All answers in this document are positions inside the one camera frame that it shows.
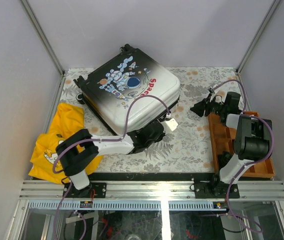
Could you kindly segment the black suitcase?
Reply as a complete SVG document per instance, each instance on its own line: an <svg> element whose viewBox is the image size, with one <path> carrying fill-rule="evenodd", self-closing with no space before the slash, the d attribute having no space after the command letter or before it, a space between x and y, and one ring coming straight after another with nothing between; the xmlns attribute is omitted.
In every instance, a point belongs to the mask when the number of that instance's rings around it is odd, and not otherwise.
<svg viewBox="0 0 284 240"><path fill-rule="evenodd" d="M176 107L180 80L139 48L120 53L74 80L81 100L114 135L145 127Z"/></svg>

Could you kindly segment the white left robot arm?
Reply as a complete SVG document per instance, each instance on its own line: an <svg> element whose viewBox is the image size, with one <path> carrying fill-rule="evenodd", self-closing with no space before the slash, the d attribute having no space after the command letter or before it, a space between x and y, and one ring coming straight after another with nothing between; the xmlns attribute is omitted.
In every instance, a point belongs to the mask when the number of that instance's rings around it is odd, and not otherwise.
<svg viewBox="0 0 284 240"><path fill-rule="evenodd" d="M92 190L86 167L96 157L141 153L152 144L160 142L165 134L164 126L157 121L124 136L101 137L90 134L85 128L59 143L55 151L62 171L70 179L75 194L84 198Z"/></svg>

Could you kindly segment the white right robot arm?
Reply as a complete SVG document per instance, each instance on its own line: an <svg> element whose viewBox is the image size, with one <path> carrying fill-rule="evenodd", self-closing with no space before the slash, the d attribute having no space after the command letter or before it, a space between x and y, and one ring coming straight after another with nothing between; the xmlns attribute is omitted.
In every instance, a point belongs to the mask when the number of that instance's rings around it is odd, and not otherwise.
<svg viewBox="0 0 284 240"><path fill-rule="evenodd" d="M259 119L254 112L242 113L241 95L229 91L223 102L213 93L190 108L209 120L210 140L215 173L209 182L194 180L197 199L231 199L240 197L239 178L255 164L270 158L273 152L272 121Z"/></svg>

